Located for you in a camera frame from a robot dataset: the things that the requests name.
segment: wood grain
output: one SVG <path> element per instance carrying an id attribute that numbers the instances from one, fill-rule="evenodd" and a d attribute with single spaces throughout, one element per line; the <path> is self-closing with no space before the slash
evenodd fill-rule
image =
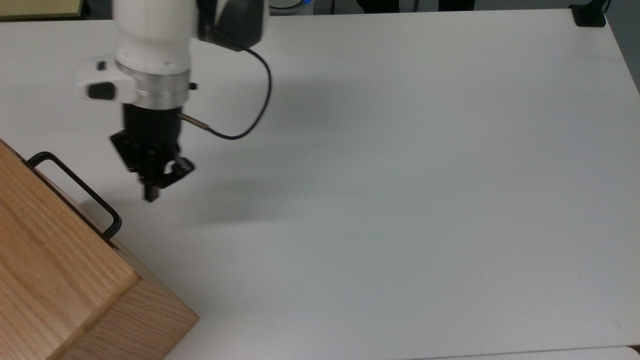
<path id="1" fill-rule="evenodd" d="M 82 0 L 0 0 L 0 19 L 80 16 Z"/>
<path id="2" fill-rule="evenodd" d="M 140 281 L 61 360 L 157 360 L 198 321 L 188 307 Z"/>
<path id="3" fill-rule="evenodd" d="M 138 275 L 0 142 L 0 358 L 45 359 Z"/>

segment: floor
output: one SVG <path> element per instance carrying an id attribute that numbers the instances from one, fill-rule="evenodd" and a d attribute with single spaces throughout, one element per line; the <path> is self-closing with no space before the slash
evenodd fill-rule
<path id="1" fill-rule="evenodd" d="M 111 0 L 87 0 L 91 19 L 110 19 Z M 437 0 L 419 1 L 419 12 L 438 8 Z M 586 4 L 588 0 L 476 0 L 476 10 L 517 10 L 567 8 L 572 3 Z M 314 15 L 329 15 L 331 0 L 316 0 Z M 414 0 L 400 0 L 400 12 L 411 12 Z M 356 0 L 335 0 L 335 13 L 362 13 Z M 627 66 L 640 91 L 640 1 L 612 0 L 607 12 L 613 33 L 627 61 Z"/>

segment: black metal handle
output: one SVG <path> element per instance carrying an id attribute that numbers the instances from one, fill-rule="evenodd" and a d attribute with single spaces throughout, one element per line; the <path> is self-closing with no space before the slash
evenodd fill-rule
<path id="1" fill-rule="evenodd" d="M 112 217 L 113 223 L 109 226 L 103 233 L 104 237 L 109 240 L 115 235 L 120 227 L 122 226 L 122 219 L 120 215 L 109 205 L 106 201 L 104 201 L 98 194 L 95 193 L 93 189 L 91 189 L 87 184 L 82 181 L 77 175 L 74 174 L 71 169 L 69 169 L 60 159 L 58 159 L 54 154 L 51 154 L 48 151 L 39 152 L 31 157 L 31 159 L 27 160 L 27 163 L 31 165 L 33 168 L 38 166 L 41 162 L 45 160 L 53 161 L 62 171 L 64 171 L 76 184 L 80 185 L 80 187 L 86 191 L 93 199 L 100 204 Z"/>

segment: black button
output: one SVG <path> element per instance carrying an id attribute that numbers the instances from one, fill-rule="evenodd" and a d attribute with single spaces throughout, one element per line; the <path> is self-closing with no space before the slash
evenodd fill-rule
<path id="1" fill-rule="evenodd" d="M 91 99 L 113 100 L 116 97 L 116 86 L 110 82 L 91 84 L 86 89 L 86 94 Z"/>

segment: black object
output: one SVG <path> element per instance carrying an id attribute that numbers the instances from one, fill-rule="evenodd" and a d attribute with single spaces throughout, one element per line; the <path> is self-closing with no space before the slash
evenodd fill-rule
<path id="1" fill-rule="evenodd" d="M 474 9 L 476 0 L 440 0 L 439 12 L 470 12 Z"/>
<path id="2" fill-rule="evenodd" d="M 603 28 L 607 24 L 602 11 L 602 6 L 606 2 L 607 0 L 592 0 L 587 5 L 569 5 L 575 24 L 587 28 Z"/>
<path id="3" fill-rule="evenodd" d="M 251 47 L 262 38 L 265 0 L 228 0 L 216 22 L 217 0 L 196 0 L 198 5 L 198 39 L 241 51 L 220 33 L 233 38 L 243 47 Z"/>
<path id="4" fill-rule="evenodd" d="M 271 69 L 269 68 L 269 64 L 267 64 L 267 61 L 264 58 L 262 58 L 260 54 L 249 49 L 243 44 L 236 42 L 234 39 L 227 37 L 223 33 L 220 33 L 217 29 L 213 29 L 213 31 L 215 31 L 219 37 L 230 42 L 231 44 L 234 44 L 235 46 L 238 46 L 238 48 L 246 51 L 247 53 L 251 54 L 253 57 L 258 59 L 258 61 L 260 61 L 262 66 L 264 66 L 264 70 L 266 70 L 267 72 L 267 94 L 264 97 L 264 103 L 262 103 L 262 108 L 260 109 L 258 116 L 255 117 L 253 124 L 251 124 L 251 126 L 247 130 L 245 130 L 244 133 L 241 133 L 239 135 L 225 135 L 225 134 L 219 133 L 214 129 L 211 129 L 209 125 L 203 123 L 202 121 L 194 119 L 193 117 L 190 117 L 189 115 L 186 115 L 186 114 L 179 114 L 178 117 L 182 120 L 185 120 L 186 122 L 189 122 L 192 125 L 199 127 L 200 129 L 203 129 L 205 131 L 212 133 L 213 135 L 216 135 L 219 138 L 222 138 L 225 140 L 240 140 L 245 136 L 247 136 L 249 133 L 251 133 L 253 129 L 255 129 L 255 127 L 258 125 L 258 122 L 260 122 L 260 119 L 262 119 L 264 112 L 267 110 L 267 106 L 269 106 L 269 99 L 271 98 L 271 89 L 273 88 L 273 77 L 271 75 Z"/>
<path id="5" fill-rule="evenodd" d="M 113 100 L 116 97 L 116 86 L 109 81 L 91 84 L 86 89 L 86 95 L 90 99 Z"/>
<path id="6" fill-rule="evenodd" d="M 104 201 L 98 194 L 96 194 L 93 189 L 91 189 L 86 183 L 84 183 L 84 181 L 82 181 L 82 179 L 80 179 L 78 177 L 78 175 L 76 175 L 73 171 L 71 171 L 71 169 L 69 169 L 54 154 L 51 154 L 50 152 L 47 152 L 47 151 L 39 152 L 38 154 L 35 154 L 34 156 L 32 156 L 31 159 L 28 159 L 27 163 L 31 167 L 35 168 L 36 166 L 38 166 L 39 164 L 41 164 L 41 162 L 43 162 L 45 160 L 53 161 L 53 163 L 55 163 L 58 167 L 60 167 L 60 169 L 62 169 L 62 171 L 64 171 L 73 181 L 76 182 L 76 184 L 78 184 L 98 204 L 100 204 L 100 206 L 102 206 L 111 215 L 111 217 L 113 217 L 113 223 L 111 224 L 111 226 L 109 226 L 104 231 L 104 233 L 102 235 L 103 235 L 104 239 L 107 241 L 107 243 L 111 247 L 115 248 L 115 246 L 108 240 L 111 239 L 118 232 L 118 230 L 120 230 L 120 228 L 122 227 L 122 219 L 120 218 L 120 215 L 118 215 L 118 213 L 109 204 L 107 204 L 106 201 Z"/>
<path id="7" fill-rule="evenodd" d="M 182 108 L 150 110 L 123 104 L 124 130 L 111 136 L 111 142 L 130 172 L 137 172 L 143 185 L 143 198 L 152 202 L 160 189 L 175 183 L 195 169 L 180 156 L 180 118 Z M 171 171 L 165 173 L 167 164 Z"/>

